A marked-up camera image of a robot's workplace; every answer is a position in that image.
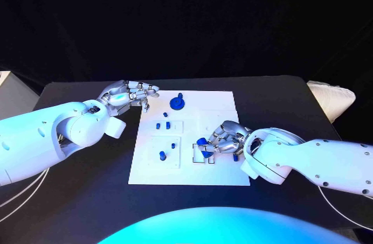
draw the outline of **cable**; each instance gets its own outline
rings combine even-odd
[[[353,224],[356,224],[356,225],[361,226],[362,228],[365,228],[365,229],[373,231],[372,228],[363,226],[362,224],[359,224],[358,222],[355,222],[352,219],[349,219],[349,218],[343,215],[343,213],[338,210],[338,208],[336,208],[336,207],[333,206],[333,204],[330,203],[330,201],[329,201],[329,199],[327,199],[327,197],[326,197],[326,195],[325,195],[325,193],[323,193],[322,187],[320,187],[320,186],[317,186],[317,187],[319,187],[319,190],[320,190],[320,192],[322,192],[322,195],[325,196],[326,201],[329,202],[329,205],[330,205],[332,208],[336,210],[336,212],[338,212]]]
[[[45,177],[47,177],[48,172],[49,172],[49,168],[48,168],[47,171],[45,171],[45,176],[44,176],[44,178],[42,178],[42,181],[41,181],[41,183],[39,183],[39,185],[38,185],[38,187],[37,187],[34,193],[31,194],[31,196],[28,197],[28,199],[25,200],[25,202],[21,204],[21,206],[13,210],[13,212],[0,220],[0,222],[22,208],[22,206],[26,204],[26,202],[28,202],[29,199],[32,198],[35,192],[38,191],[38,189],[39,189],[39,187],[41,187],[41,185],[42,185],[42,183],[44,183],[44,181],[45,181]]]
[[[29,184],[29,186],[26,187],[26,189],[6,202],[3,202],[0,204],[0,207],[3,207],[9,202],[12,202],[24,193],[25,191],[34,186],[34,184],[37,183],[37,181],[41,179],[42,175],[45,174],[47,170],[41,173],[39,177],[34,180],[34,182]]]

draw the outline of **white paper sheet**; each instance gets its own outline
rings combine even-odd
[[[173,110],[170,100],[179,92],[183,93],[185,108]],[[209,138],[225,120],[240,122],[232,92],[162,90],[160,97],[150,97],[149,102],[150,111],[142,114],[140,119],[129,184],[250,186],[250,177],[240,169],[244,155],[235,162],[232,154],[215,153],[201,163],[201,154],[193,151],[198,139]],[[170,129],[163,128],[166,121],[170,121]],[[178,140],[179,149],[175,150],[170,142]],[[168,156],[165,162],[160,149]]]

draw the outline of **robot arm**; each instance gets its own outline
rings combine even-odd
[[[219,128],[209,142],[201,144],[199,148],[211,153],[217,151],[237,154],[242,150],[245,161],[241,169],[253,179],[261,176],[271,183],[283,184],[290,171],[296,169],[316,185],[373,196],[372,146],[332,140],[306,142],[291,132],[278,128],[251,131],[242,126],[238,127],[235,122],[225,121],[224,129],[228,124],[229,129],[235,125],[238,133],[237,136],[235,132],[229,134],[229,150],[225,149],[228,141],[222,141],[217,136],[224,134]]]
[[[130,106],[147,112],[157,86],[119,81],[97,100],[71,102],[0,121],[0,186],[42,172],[104,134],[120,138],[126,123],[116,118]]]

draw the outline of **black backdrop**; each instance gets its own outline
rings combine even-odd
[[[52,81],[297,75],[358,93],[336,127],[368,141],[372,10],[372,0],[0,0],[0,68],[38,92]]]

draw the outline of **black table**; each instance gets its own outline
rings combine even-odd
[[[251,129],[283,128],[307,141],[339,140],[339,134],[301,78],[247,78],[146,81],[165,90],[234,91],[241,123]],[[35,109],[96,99],[110,82],[52,83]],[[117,140],[104,136],[51,168],[45,183],[24,208],[0,223],[2,243],[93,243],[137,221],[183,208],[248,207],[303,219],[326,228],[353,228],[325,201],[317,187],[291,172],[283,185],[263,178],[242,186],[129,185],[140,108],[120,116],[127,128]],[[2,201],[34,178],[0,188]],[[373,225],[368,198],[326,189],[338,209],[363,225]],[[2,209],[6,215],[25,200]]]

